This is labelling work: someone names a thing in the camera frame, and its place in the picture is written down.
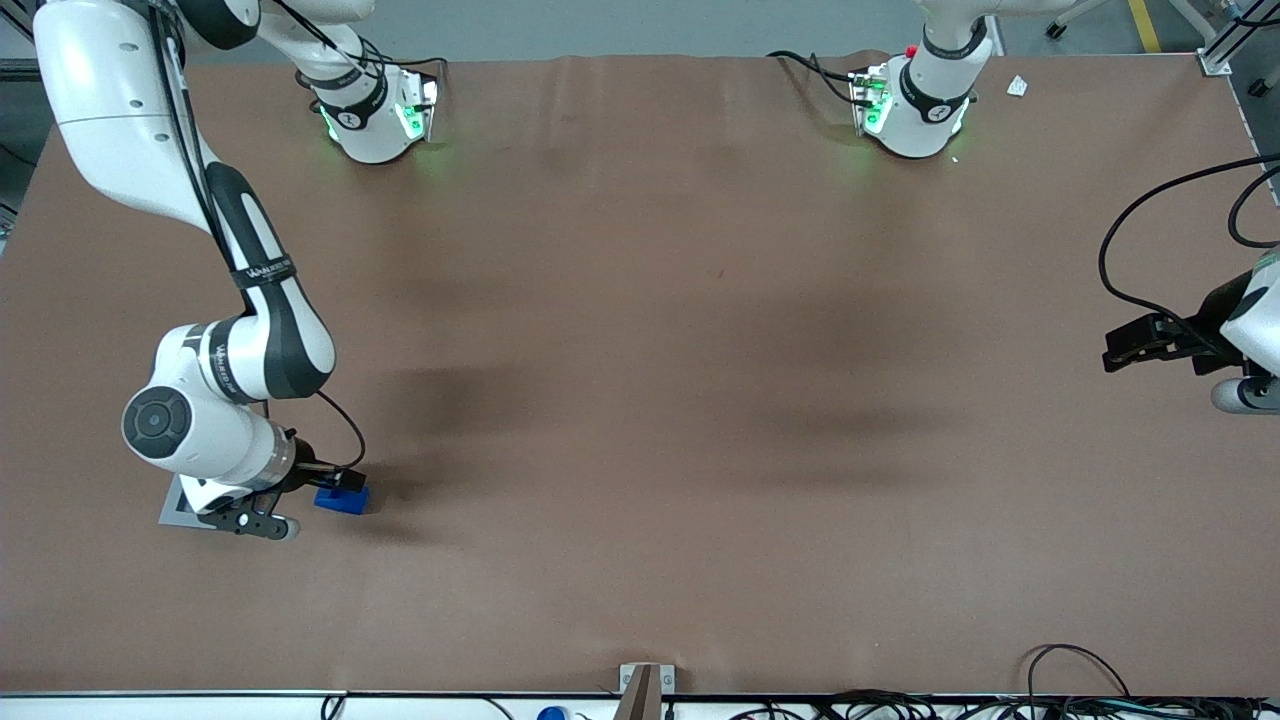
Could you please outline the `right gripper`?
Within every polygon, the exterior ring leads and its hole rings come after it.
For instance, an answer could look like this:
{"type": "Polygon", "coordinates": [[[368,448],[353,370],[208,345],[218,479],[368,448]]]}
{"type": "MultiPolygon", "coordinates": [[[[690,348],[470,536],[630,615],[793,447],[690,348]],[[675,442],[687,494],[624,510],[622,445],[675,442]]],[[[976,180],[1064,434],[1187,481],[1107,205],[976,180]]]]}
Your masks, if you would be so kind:
{"type": "Polygon", "coordinates": [[[229,509],[241,500],[257,498],[268,493],[288,493],[317,477],[320,489],[335,493],[361,493],[366,475],[357,470],[330,462],[319,462],[311,445],[296,434],[276,437],[276,448],[268,466],[247,486],[233,486],[223,479],[205,479],[178,475],[186,509],[197,515],[209,515],[229,509]]]}

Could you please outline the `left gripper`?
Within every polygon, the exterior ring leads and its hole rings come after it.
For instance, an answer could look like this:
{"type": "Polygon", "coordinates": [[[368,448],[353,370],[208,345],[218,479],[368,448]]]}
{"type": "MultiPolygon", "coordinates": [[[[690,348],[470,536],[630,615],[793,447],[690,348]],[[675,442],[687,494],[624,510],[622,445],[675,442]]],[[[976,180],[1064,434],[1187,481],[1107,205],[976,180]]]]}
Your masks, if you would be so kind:
{"type": "Polygon", "coordinates": [[[1277,375],[1279,251],[1268,250],[1251,272],[1211,291],[1190,323],[1221,354],[1196,356],[1194,333],[1161,313],[1149,313],[1106,333],[1103,370],[1110,374],[1138,363],[1194,356],[1197,375],[1245,364],[1277,375]]]}

